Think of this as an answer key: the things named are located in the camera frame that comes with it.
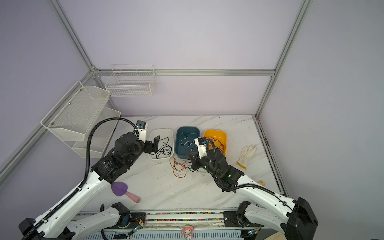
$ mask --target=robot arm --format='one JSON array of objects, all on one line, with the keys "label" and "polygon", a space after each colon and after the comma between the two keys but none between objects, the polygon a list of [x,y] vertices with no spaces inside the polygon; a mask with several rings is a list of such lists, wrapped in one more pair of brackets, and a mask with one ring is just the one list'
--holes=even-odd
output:
[{"label": "robot arm", "polygon": [[146,127],[146,122],[137,121],[137,129],[122,135],[115,141],[115,147],[94,164],[84,183],[84,180],[80,182],[56,205],[36,219],[25,219],[19,225],[24,235],[23,240],[76,240],[116,224],[121,227],[127,225],[130,211],[122,203],[113,204],[107,210],[88,218],[71,220],[94,196],[130,169],[143,152],[157,152],[160,136],[157,136],[153,143],[146,141]]},{"label": "robot arm", "polygon": [[200,167],[209,172],[219,188],[238,191],[266,209],[244,201],[236,211],[236,224],[245,227],[258,223],[285,234],[287,240],[312,240],[318,221],[309,205],[302,199],[277,194],[258,184],[242,171],[228,165],[225,156],[210,139],[195,139],[198,152],[188,152],[193,170]]},{"label": "robot arm", "polygon": [[[96,194],[130,169],[143,152],[157,152],[160,136],[154,139],[154,143],[145,141],[146,123],[138,121],[136,126],[137,130],[122,135],[115,141],[115,147],[94,164],[91,172],[83,179],[85,182],[82,181],[44,214],[36,219],[27,218],[19,225],[24,235],[23,240],[79,240],[106,227],[127,225],[130,211],[122,203],[113,204],[107,210],[88,218],[71,220]],[[318,222],[307,201],[278,195],[256,183],[242,171],[228,165],[225,156],[214,147],[213,142],[211,150],[205,138],[197,138],[195,143],[198,152],[187,153],[192,169],[205,169],[223,191],[238,191],[266,208],[259,208],[246,201],[241,203],[235,213],[236,219],[233,220],[239,227],[258,223],[285,233],[288,240],[313,239]]]}]

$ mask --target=pink handle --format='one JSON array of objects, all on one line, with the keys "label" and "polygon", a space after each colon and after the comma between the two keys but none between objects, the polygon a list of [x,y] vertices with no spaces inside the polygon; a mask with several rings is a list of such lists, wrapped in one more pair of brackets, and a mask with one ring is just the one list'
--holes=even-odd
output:
[{"label": "pink handle", "polygon": [[135,203],[140,202],[140,198],[130,192],[126,192],[125,195],[127,195],[130,199],[132,199]]}]

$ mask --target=white wire basket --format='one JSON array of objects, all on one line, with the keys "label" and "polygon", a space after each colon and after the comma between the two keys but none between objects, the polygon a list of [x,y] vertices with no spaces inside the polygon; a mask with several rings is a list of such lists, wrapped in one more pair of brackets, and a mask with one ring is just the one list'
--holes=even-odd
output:
[{"label": "white wire basket", "polygon": [[[103,108],[101,114],[95,121],[95,123],[90,128],[92,128],[100,121],[106,118],[120,117],[121,112],[113,110],[111,108]],[[119,120],[108,121],[101,124],[95,131],[92,136],[91,148],[90,148],[90,158],[101,158],[105,149],[109,144],[109,140],[112,137],[113,131],[116,128],[116,125]],[[87,147],[87,141],[90,131],[85,137],[85,141],[75,142],[72,146],[73,151],[75,151],[80,157],[85,158],[85,152]]]},{"label": "white wire basket", "polygon": [[111,65],[105,89],[113,97],[152,96],[157,81],[152,65]]},{"label": "white wire basket", "polygon": [[40,122],[63,142],[84,141],[110,97],[107,90],[77,84],[80,88],[60,112],[51,121],[46,122],[44,117]]}]

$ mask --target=yellow plastic tray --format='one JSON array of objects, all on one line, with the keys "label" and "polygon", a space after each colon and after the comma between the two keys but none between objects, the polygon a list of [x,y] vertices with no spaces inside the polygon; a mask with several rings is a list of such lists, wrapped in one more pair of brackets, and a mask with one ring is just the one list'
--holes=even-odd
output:
[{"label": "yellow plastic tray", "polygon": [[[208,129],[204,132],[204,137],[213,137],[217,140],[219,140],[224,145],[224,156],[226,156],[227,152],[227,134],[223,131],[214,130],[214,129]],[[214,141],[215,146],[219,147],[220,143],[217,141]]]}]

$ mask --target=small yellow object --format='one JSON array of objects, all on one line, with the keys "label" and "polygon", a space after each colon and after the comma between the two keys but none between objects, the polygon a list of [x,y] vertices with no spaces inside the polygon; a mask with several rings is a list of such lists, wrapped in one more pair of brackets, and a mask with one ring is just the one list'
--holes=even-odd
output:
[{"label": "small yellow object", "polygon": [[237,162],[237,164],[238,164],[240,167],[244,168],[245,170],[247,169],[247,167],[244,167],[244,166],[241,165],[239,162]]}]

